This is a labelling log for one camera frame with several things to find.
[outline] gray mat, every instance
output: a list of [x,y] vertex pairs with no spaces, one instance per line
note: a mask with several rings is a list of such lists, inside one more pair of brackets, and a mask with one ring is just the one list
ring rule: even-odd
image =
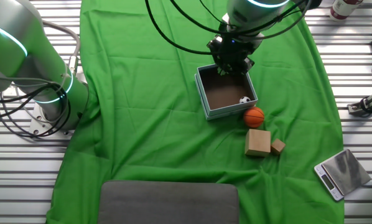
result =
[[238,193],[228,184],[109,181],[98,223],[238,224]]

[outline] blue light ring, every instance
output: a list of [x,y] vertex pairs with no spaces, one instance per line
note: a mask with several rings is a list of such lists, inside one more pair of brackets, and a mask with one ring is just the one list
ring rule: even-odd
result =
[[279,3],[279,4],[264,4],[264,3],[257,2],[255,0],[248,0],[248,1],[253,3],[256,6],[259,6],[259,7],[274,8],[274,7],[283,6],[283,5],[287,4],[290,0],[286,0],[286,1],[284,1],[282,3]]
[[[72,80],[71,80],[71,82],[70,82],[70,86],[68,86],[68,88],[67,88],[67,90],[66,90],[66,93],[68,93],[68,92],[71,90],[72,86],[73,86],[74,77],[73,77],[73,75],[71,75],[71,77],[72,77]],[[34,100],[34,101],[35,101],[36,103],[53,103],[53,102],[56,102],[56,101],[60,100],[60,99],[63,98],[63,97],[64,97],[64,95],[62,95],[60,98],[58,97],[58,98],[56,98],[56,99],[54,99],[54,100],[51,100],[51,101],[48,101],[48,102],[40,102],[40,101],[37,101],[37,100]]]
[[27,56],[29,53],[27,52],[27,49],[24,47],[20,41],[18,41],[14,36],[12,36],[10,33],[4,31],[3,29],[0,28],[0,34],[6,36],[7,38],[11,39],[13,42],[15,42],[23,51],[24,54]]

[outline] white bottle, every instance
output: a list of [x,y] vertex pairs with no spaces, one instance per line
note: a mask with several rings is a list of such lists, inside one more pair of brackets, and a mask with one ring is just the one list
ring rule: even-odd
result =
[[344,21],[362,2],[363,0],[335,0],[330,17],[334,21]]

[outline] soccer ball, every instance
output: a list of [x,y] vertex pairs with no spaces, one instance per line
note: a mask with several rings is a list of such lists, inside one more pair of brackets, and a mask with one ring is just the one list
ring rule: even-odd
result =
[[247,103],[247,102],[250,102],[250,101],[251,101],[251,99],[248,98],[247,96],[244,96],[244,97],[242,97],[242,98],[240,99],[240,103]]

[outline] open box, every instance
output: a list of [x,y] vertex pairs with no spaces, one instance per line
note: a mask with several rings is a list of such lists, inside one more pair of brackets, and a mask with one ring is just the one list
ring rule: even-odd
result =
[[[219,75],[217,65],[207,65],[197,68],[195,79],[207,120],[242,113],[258,102],[248,73]],[[239,103],[244,96],[251,101]]]

